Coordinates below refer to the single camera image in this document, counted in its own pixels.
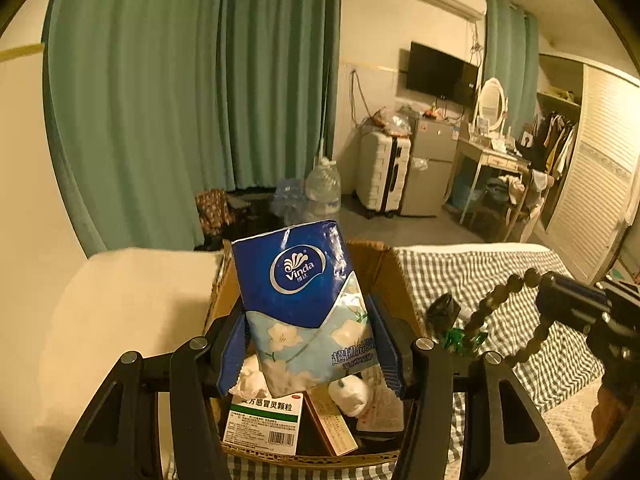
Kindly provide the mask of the blue Vinda tissue pack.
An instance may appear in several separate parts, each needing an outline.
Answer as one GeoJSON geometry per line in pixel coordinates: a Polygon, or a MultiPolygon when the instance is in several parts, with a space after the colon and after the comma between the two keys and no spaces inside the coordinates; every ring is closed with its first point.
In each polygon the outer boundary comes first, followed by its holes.
{"type": "Polygon", "coordinates": [[[231,248],[272,396],[304,392],[376,365],[366,300],[336,221],[245,237],[231,248]]]}

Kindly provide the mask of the green medicine sachet bag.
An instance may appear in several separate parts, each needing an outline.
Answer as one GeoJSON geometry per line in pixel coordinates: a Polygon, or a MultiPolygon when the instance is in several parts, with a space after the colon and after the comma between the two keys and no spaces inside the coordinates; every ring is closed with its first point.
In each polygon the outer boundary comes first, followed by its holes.
{"type": "Polygon", "coordinates": [[[478,332],[474,336],[468,337],[462,328],[453,327],[445,335],[442,346],[450,353],[458,356],[478,356],[480,347],[488,338],[488,333],[478,332]]]}

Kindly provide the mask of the white tissue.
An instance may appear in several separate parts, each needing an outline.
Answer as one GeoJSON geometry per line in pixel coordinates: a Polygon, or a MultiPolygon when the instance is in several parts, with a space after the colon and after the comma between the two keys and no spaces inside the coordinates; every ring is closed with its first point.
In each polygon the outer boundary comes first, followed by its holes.
{"type": "Polygon", "coordinates": [[[259,368],[256,354],[248,356],[244,360],[238,380],[229,392],[232,396],[238,396],[247,401],[271,398],[265,376],[259,368]]]}

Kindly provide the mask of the black tape roll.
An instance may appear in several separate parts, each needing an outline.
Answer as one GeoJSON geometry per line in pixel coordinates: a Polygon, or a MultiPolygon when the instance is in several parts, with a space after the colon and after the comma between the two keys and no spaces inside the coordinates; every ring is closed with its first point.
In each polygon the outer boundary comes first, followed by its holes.
{"type": "Polygon", "coordinates": [[[460,304],[450,292],[438,297],[426,311],[426,325],[430,333],[438,339],[446,336],[460,314],[460,304]]]}

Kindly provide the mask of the white tape roll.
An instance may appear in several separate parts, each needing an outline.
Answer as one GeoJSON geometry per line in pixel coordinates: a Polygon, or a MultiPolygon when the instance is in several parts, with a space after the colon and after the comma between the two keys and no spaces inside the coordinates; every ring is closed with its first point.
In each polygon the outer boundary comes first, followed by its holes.
{"type": "Polygon", "coordinates": [[[344,415],[355,418],[367,411],[373,399],[372,388],[356,375],[330,382],[328,393],[344,415]]]}

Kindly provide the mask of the white green medicine box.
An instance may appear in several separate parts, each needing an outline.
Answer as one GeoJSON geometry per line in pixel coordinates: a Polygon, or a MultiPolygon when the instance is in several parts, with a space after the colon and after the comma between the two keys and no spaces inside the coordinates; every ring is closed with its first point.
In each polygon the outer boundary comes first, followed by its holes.
{"type": "Polygon", "coordinates": [[[249,451],[293,456],[303,406],[301,393],[277,399],[243,400],[240,396],[232,396],[224,443],[249,451]]]}

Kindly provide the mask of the brown slim box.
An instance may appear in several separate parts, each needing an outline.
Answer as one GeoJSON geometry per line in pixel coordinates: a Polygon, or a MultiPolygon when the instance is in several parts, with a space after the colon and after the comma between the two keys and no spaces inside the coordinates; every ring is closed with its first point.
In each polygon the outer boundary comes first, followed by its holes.
{"type": "Polygon", "coordinates": [[[311,418],[332,456],[345,456],[358,450],[357,441],[349,430],[342,412],[331,399],[327,385],[306,391],[305,401],[311,418]]]}

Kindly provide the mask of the brown cardboard box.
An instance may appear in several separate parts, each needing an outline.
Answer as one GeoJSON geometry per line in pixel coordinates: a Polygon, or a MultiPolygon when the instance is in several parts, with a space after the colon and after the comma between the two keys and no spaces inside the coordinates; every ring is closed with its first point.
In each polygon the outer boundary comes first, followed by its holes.
{"type": "MultiPolygon", "coordinates": [[[[416,336],[422,335],[425,332],[424,323],[416,315],[414,301],[409,294],[407,274],[401,269],[400,259],[393,248],[365,240],[350,240],[346,247],[363,291],[390,308],[393,316],[406,320],[416,336]]],[[[231,249],[227,247],[213,280],[205,326],[211,326],[216,318],[228,314],[239,296],[235,265],[231,249]]],[[[392,475],[399,448],[382,453],[366,454],[358,451],[341,457],[331,456],[326,442],[320,437],[318,425],[307,413],[303,414],[303,430],[309,432],[302,439],[303,445],[309,444],[314,449],[310,455],[285,456],[254,452],[225,444],[222,449],[228,456],[232,477],[382,479],[392,475]]]]}

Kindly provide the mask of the brown patterned bag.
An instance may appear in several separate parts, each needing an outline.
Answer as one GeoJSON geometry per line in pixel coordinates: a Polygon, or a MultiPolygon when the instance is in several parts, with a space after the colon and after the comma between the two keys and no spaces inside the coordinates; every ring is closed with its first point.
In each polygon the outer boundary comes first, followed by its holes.
{"type": "Polygon", "coordinates": [[[204,236],[228,240],[234,213],[227,192],[221,188],[213,188],[200,193],[195,197],[195,205],[204,236]]]}

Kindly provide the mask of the white dressing table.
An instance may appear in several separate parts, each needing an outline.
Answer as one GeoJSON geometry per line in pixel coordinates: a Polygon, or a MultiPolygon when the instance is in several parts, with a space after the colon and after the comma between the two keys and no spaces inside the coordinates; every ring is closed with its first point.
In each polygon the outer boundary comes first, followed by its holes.
{"type": "Polygon", "coordinates": [[[479,214],[495,222],[495,242],[505,242],[518,218],[509,211],[508,184],[503,177],[526,184],[530,162],[520,156],[498,152],[470,140],[459,139],[445,194],[445,204],[454,208],[460,226],[472,229],[479,214]]]}

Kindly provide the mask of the white louvered wardrobe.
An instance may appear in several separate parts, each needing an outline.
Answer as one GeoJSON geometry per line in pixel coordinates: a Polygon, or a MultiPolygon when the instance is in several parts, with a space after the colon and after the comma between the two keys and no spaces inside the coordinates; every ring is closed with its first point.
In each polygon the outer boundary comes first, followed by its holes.
{"type": "Polygon", "coordinates": [[[577,122],[538,236],[578,280],[615,259],[639,206],[639,79],[569,54],[539,55],[538,103],[577,122]]]}

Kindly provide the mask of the large clear water jug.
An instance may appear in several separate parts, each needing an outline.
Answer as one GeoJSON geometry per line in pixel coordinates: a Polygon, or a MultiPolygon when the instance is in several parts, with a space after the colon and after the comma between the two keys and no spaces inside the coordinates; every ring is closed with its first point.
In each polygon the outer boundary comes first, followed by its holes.
{"type": "Polygon", "coordinates": [[[342,182],[336,162],[321,157],[305,181],[307,221],[336,220],[341,210],[342,182]]]}

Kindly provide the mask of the white suitcase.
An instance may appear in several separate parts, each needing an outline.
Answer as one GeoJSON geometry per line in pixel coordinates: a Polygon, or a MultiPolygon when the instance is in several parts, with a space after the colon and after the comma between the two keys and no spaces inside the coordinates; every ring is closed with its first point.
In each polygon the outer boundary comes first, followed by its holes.
{"type": "Polygon", "coordinates": [[[398,214],[411,151],[409,138],[372,130],[360,140],[356,194],[372,217],[398,214]]]}

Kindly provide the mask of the silver mini fridge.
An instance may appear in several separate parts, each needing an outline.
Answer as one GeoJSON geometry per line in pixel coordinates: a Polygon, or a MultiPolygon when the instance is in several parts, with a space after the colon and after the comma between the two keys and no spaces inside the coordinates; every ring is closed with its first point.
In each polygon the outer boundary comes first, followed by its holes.
{"type": "Polygon", "coordinates": [[[458,133],[452,125],[425,118],[416,120],[401,200],[402,216],[439,215],[445,201],[457,143],[458,133]]]}

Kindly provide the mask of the white oval mirror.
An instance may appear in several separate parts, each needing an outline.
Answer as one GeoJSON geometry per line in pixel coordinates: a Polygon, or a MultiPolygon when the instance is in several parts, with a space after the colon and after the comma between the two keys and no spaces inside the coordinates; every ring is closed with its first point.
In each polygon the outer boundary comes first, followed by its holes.
{"type": "Polygon", "coordinates": [[[491,77],[480,89],[475,107],[475,128],[481,136],[500,136],[503,133],[508,98],[500,80],[491,77]]]}

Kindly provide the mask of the teal corner curtain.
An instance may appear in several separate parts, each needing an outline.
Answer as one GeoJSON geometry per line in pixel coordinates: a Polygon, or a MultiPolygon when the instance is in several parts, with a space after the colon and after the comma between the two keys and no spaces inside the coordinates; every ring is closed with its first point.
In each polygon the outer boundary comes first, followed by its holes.
{"type": "Polygon", "coordinates": [[[486,0],[483,78],[495,77],[508,99],[506,129],[515,139],[535,117],[539,60],[538,21],[511,0],[486,0]]]}

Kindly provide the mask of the teal window curtain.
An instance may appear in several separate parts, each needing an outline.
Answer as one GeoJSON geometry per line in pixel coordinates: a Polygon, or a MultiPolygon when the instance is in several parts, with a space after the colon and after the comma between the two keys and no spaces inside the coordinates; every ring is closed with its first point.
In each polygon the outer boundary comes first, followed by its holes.
{"type": "Polygon", "coordinates": [[[341,0],[50,0],[44,114],[87,256],[190,250],[201,192],[332,152],[341,0]]]}

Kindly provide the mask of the black wall television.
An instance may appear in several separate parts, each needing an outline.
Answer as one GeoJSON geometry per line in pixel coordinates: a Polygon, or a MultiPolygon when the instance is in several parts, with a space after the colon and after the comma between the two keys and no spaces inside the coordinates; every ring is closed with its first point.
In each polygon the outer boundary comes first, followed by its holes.
{"type": "Polygon", "coordinates": [[[471,108],[475,105],[478,67],[445,52],[412,42],[406,73],[408,90],[471,108]]]}

